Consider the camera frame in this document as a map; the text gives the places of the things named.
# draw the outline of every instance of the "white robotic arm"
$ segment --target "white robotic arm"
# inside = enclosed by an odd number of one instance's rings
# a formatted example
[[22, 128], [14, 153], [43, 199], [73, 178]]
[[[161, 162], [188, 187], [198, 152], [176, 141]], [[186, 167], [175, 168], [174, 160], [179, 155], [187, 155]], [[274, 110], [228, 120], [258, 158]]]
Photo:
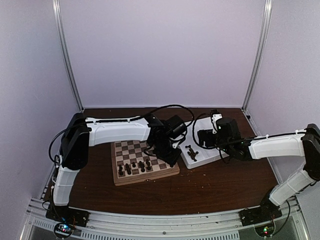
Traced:
[[[245, 219], [242, 221], [244, 226], [263, 222], [270, 218], [270, 214], [277, 216], [279, 205], [320, 180], [320, 130], [315, 124], [289, 134], [242, 138], [234, 119], [222, 117], [213, 111], [211, 120], [213, 130], [198, 132], [199, 140], [205, 144], [206, 149], [219, 148], [230, 158], [242, 161], [276, 156], [305, 157], [305, 164], [267, 193], [261, 201], [262, 210], [254, 214], [252, 208], [240, 212], [241, 219]], [[78, 214], [68, 212], [69, 196], [78, 172], [88, 162], [89, 147], [116, 141], [146, 141], [150, 147], [154, 147], [153, 154], [173, 166], [181, 154], [177, 146], [184, 141], [186, 131], [187, 126], [177, 115], [168, 120], [159, 120], [151, 114], [145, 117], [97, 119], [85, 118], [82, 113], [76, 113], [61, 138], [51, 203], [54, 209], [48, 211], [47, 217], [57, 220], [59, 215]]]
[[59, 154], [56, 156], [58, 161], [53, 201], [47, 218], [58, 220], [62, 216], [65, 219], [76, 216], [86, 219], [86, 213], [80, 210], [75, 212], [68, 208], [68, 204], [77, 174], [88, 163], [89, 147], [117, 141], [146, 141], [150, 148], [153, 147], [154, 155], [173, 167], [181, 154], [177, 146], [184, 141], [186, 130], [187, 126], [177, 115], [167, 120], [159, 120], [152, 114], [133, 118], [97, 119], [85, 118], [83, 113], [76, 113], [61, 138]]
[[305, 162], [299, 169], [266, 194], [258, 209], [245, 209], [239, 213], [244, 226], [270, 220], [271, 216], [281, 216], [281, 204], [320, 181], [320, 130], [315, 124], [292, 133], [255, 138], [241, 138], [237, 122], [232, 118], [220, 118], [215, 125], [215, 146], [230, 158], [254, 161], [266, 157], [305, 157]]

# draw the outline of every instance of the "wire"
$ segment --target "wire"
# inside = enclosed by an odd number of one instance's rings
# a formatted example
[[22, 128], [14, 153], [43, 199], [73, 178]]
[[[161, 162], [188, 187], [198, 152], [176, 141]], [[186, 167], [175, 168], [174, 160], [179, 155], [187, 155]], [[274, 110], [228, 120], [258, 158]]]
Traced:
[[96, 121], [96, 123], [124, 123], [124, 122], [132, 122], [132, 121], [137, 121], [137, 120], [140, 120], [140, 119], [143, 119], [161, 109], [167, 109], [167, 108], [173, 108], [173, 107], [178, 107], [178, 108], [181, 108], [181, 109], [185, 109], [187, 110], [191, 116], [192, 116], [192, 120], [191, 122], [186, 126], [186, 127], [189, 127], [194, 119], [195, 119], [195, 115], [194, 113], [188, 108], [188, 107], [185, 107], [185, 106], [182, 106], [180, 104], [170, 104], [170, 105], [165, 105], [165, 106], [161, 106], [161, 107], [157, 107], [156, 109], [154, 110], [151, 110], [149, 112], [147, 112], [146, 114], [143, 114], [141, 116], [137, 116], [137, 117], [133, 117], [133, 118], [125, 118], [125, 119], [103, 119], [103, 120], [98, 120]]
[[44, 210], [46, 210], [46, 211], [49, 211], [49, 209], [48, 208], [45, 208], [45, 204], [46, 203], [48, 203], [50, 201], [50, 199], [49, 200], [46, 200], [46, 201], [44, 201], [43, 203], [42, 203], [42, 208], [44, 209]]
[[[129, 118], [129, 119], [104, 119], [104, 120], [98, 120], [98, 121], [96, 121], [96, 123], [119, 123], [119, 122], [124, 123], [124, 122], [137, 121], [137, 120], [143, 119], [143, 118], [149, 116], [150, 114], [153, 114], [153, 113], [155, 113], [155, 112], [157, 112], [157, 111], [159, 111], [161, 109], [172, 108], [172, 107], [179, 107], [179, 108], [185, 109], [191, 114], [191, 117], [192, 117], [191, 122], [186, 126], [187, 130], [185, 131], [185, 135], [187, 135], [188, 127], [193, 123], [193, 121], [195, 119], [195, 115], [188, 107], [182, 106], [180, 104], [170, 104], [170, 105], [157, 107], [156, 109], [151, 110], [151, 111], [149, 111], [148, 113], [146, 113], [144, 115], [133, 117], [133, 118]], [[91, 124], [91, 123], [93, 123], [93, 122], [84, 122], [84, 123], [81, 123], [81, 124], [77, 124], [77, 125], [73, 125], [73, 126], [67, 127], [66, 129], [60, 131], [57, 135], [54, 136], [54, 138], [51, 140], [51, 143], [50, 143], [49, 149], [48, 149], [49, 159], [54, 163], [54, 165], [59, 164], [59, 162], [56, 162], [53, 159], [52, 155], [51, 155], [51, 149], [52, 149], [52, 146], [53, 146], [54, 142], [56, 141], [56, 139], [60, 135], [64, 134], [66, 131], [69, 131], [71, 129], [78, 128], [78, 127], [81, 127], [81, 126], [85, 126], [85, 125]]]
[[67, 127], [66, 129], [62, 130], [61, 132], [59, 132], [57, 135], [54, 136], [54, 138], [51, 140], [50, 142], [50, 145], [49, 145], [49, 149], [48, 149], [48, 154], [49, 154], [49, 158], [50, 160], [54, 163], [54, 165], [57, 165], [59, 164], [59, 162], [56, 162], [52, 155], [51, 155], [51, 148], [54, 144], [54, 142], [56, 141], [56, 139], [61, 135], [61, 134], [64, 134], [66, 131], [69, 131], [71, 129], [74, 129], [74, 128], [78, 128], [78, 127], [81, 127], [81, 126], [85, 126], [87, 124], [87, 122], [84, 122], [84, 123], [81, 123], [81, 124], [77, 124], [77, 125], [73, 125], [73, 126], [70, 126], [70, 127]]
[[217, 148], [216, 145], [215, 145], [215, 146], [212, 146], [212, 147], [201, 146], [201, 145], [197, 142], [196, 137], [195, 137], [195, 126], [196, 126], [197, 121], [198, 121], [202, 116], [207, 116], [207, 115], [209, 115], [209, 114], [208, 114], [208, 113], [201, 113], [201, 114], [200, 114], [199, 116], [197, 116], [196, 119], [194, 120], [193, 125], [192, 125], [192, 139], [193, 139], [194, 143], [195, 143], [198, 147], [200, 147], [200, 148], [202, 148], [202, 149], [206, 149], [206, 150], [211, 150], [211, 149], [216, 149], [216, 148]]
[[143, 150], [143, 153], [149, 157], [157, 157], [156, 155], [152, 155], [150, 153], [148, 153], [147, 151], [149, 151], [150, 149], [152, 149], [153, 146], [147, 147], [146, 149]]
[[286, 223], [288, 222], [288, 219], [289, 219], [289, 217], [290, 217], [291, 207], [290, 207], [290, 203], [288, 202], [288, 200], [286, 200], [286, 203], [288, 204], [288, 208], [289, 208], [288, 215], [286, 216], [286, 219], [285, 219], [283, 225], [279, 228], [279, 230], [278, 230], [277, 232], [275, 232], [275, 233], [272, 234], [272, 237], [273, 237], [274, 235], [278, 234], [278, 233], [284, 228], [284, 226], [286, 225]]

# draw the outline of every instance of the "checkered squares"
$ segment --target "checkered squares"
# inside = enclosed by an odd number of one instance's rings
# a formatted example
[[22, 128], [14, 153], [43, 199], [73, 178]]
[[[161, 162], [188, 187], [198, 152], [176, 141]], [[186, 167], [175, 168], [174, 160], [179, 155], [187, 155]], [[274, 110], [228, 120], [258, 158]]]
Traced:
[[[118, 178], [130, 178], [137, 175], [145, 175], [148, 173], [163, 171], [169, 169], [169, 164], [157, 159], [155, 156], [147, 156], [143, 151], [147, 148], [145, 141], [120, 141], [114, 143], [115, 160], [117, 165]], [[150, 162], [150, 169], [147, 169], [147, 160]], [[144, 172], [141, 171], [139, 162], [144, 163]], [[128, 164], [131, 174], [126, 171], [126, 164]], [[123, 174], [119, 174], [119, 167], [122, 166]]]

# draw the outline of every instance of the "wooden chess board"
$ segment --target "wooden chess board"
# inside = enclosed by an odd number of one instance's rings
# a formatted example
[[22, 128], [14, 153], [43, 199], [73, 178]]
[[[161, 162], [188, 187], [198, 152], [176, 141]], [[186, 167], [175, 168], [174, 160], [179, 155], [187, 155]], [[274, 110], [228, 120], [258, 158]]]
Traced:
[[157, 157], [146, 155], [143, 152], [146, 148], [145, 141], [118, 141], [111, 144], [113, 181], [116, 186], [179, 174], [178, 164], [170, 167]]

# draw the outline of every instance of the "wooden table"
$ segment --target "wooden table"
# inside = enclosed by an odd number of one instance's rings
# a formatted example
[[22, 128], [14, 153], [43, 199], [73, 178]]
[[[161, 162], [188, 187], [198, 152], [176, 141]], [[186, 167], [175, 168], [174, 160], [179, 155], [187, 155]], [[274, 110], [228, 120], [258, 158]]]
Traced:
[[[142, 115], [152, 108], [86, 109], [87, 117], [122, 118]], [[198, 116], [208, 108], [193, 108]], [[243, 137], [254, 133], [240, 109], [219, 109], [224, 117], [235, 118]], [[168, 119], [178, 114], [189, 121], [187, 111], [160, 110], [155, 115]], [[109, 143], [89, 149], [89, 163], [78, 174], [70, 195], [70, 206], [93, 211], [138, 215], [183, 215], [213, 213], [259, 205], [266, 192], [277, 184], [267, 159], [242, 162], [221, 160], [187, 169], [178, 160], [180, 174], [156, 181], [115, 186]]]

